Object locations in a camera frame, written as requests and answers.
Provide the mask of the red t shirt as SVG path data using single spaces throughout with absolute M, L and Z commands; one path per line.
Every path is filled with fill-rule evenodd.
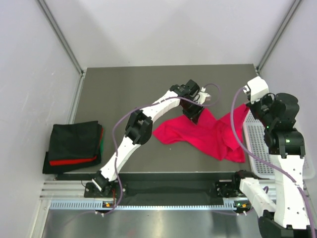
M 230 113 L 216 119 L 209 109 L 204 109 L 197 124 L 186 116 L 169 119 L 160 124 L 153 136 L 162 144 L 187 142 L 217 160 L 244 163 L 245 154 L 234 137 Z

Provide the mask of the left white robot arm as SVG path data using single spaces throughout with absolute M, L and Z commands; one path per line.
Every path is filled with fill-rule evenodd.
M 109 161 L 96 173 L 92 179 L 95 191 L 100 196 L 108 196 L 112 192 L 112 182 L 118 178 L 118 173 L 129 157 L 140 146 L 146 144 L 152 136 L 153 124 L 168 111 L 181 106 L 183 115 L 192 123 L 197 124 L 204 107 L 203 103 L 210 99 L 205 87 L 200 87 L 193 80 L 183 85 L 173 85 L 154 103 L 138 107 L 113 127 L 128 118 L 124 137 L 120 145 L 114 141 L 115 152 Z

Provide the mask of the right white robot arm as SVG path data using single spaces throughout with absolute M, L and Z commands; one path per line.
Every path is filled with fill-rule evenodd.
M 264 126 L 264 141 L 274 169 L 276 200 L 272 201 L 260 182 L 247 172 L 237 172 L 231 184 L 237 196 L 245 195 L 258 216 L 264 238 L 315 238 L 317 230 L 304 192 L 305 141 L 294 127 L 298 99 L 287 93 L 272 94 L 264 89 L 246 92 L 247 107 Z

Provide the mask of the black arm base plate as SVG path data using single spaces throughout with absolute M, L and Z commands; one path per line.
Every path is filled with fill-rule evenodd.
M 108 193 L 89 182 L 84 197 L 112 198 L 120 205 L 219 205 L 224 198 L 246 199 L 235 172 L 121 173 Z

